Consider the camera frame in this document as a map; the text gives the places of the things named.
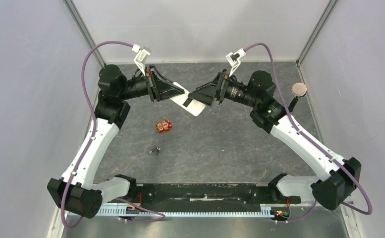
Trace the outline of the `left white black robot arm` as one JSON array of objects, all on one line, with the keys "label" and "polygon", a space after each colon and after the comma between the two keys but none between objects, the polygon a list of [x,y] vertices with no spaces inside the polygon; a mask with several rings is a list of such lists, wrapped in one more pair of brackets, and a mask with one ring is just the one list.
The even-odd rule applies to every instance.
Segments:
[{"label": "left white black robot arm", "polygon": [[149,96],[159,102],[184,96],[186,90],[162,76],[154,65],[127,79],[114,64],[99,72],[98,103],[82,147],[60,178],[50,179],[47,190],[61,210],[91,219],[104,203],[116,198],[133,202],[138,195],[136,179],[116,175],[102,183],[94,177],[110,143],[121,130],[131,106],[129,99]]}]

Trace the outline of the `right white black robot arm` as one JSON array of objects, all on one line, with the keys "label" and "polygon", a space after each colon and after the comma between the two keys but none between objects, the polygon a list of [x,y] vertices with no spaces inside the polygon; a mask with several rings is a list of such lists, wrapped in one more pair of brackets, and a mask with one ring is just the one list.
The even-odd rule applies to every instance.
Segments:
[{"label": "right white black robot arm", "polygon": [[354,157],[346,159],[334,153],[313,137],[287,114],[295,104],[283,106],[274,98],[275,90],[266,71],[253,72],[244,84],[223,70],[211,82],[188,93],[182,105],[190,107],[200,102],[211,106],[214,101],[221,104],[228,99],[252,107],[253,123],[286,144],[315,172],[318,179],[310,185],[315,200],[329,210],[336,209],[357,188],[354,180],[360,178],[361,163]]}]

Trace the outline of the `white remote control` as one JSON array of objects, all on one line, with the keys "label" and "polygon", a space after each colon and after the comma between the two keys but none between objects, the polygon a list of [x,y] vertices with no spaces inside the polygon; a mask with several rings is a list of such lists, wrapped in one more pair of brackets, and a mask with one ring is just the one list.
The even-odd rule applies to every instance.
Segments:
[{"label": "white remote control", "polygon": [[192,99],[189,96],[189,91],[181,86],[179,83],[174,82],[175,86],[181,88],[184,90],[184,93],[175,97],[170,98],[174,103],[182,107],[184,110],[186,110],[188,113],[192,114],[193,116],[197,117],[206,107],[205,104]]}]

